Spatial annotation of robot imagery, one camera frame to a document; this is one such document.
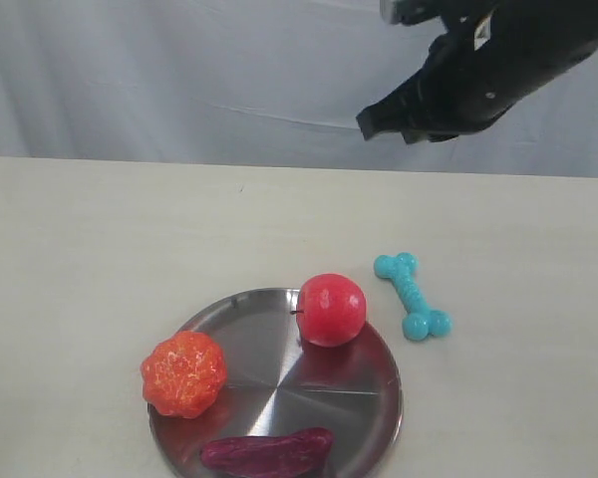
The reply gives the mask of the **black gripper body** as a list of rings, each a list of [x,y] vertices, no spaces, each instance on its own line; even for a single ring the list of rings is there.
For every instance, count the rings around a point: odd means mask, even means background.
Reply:
[[[481,131],[598,51],[598,1],[442,1],[446,30],[398,89],[404,128]]]

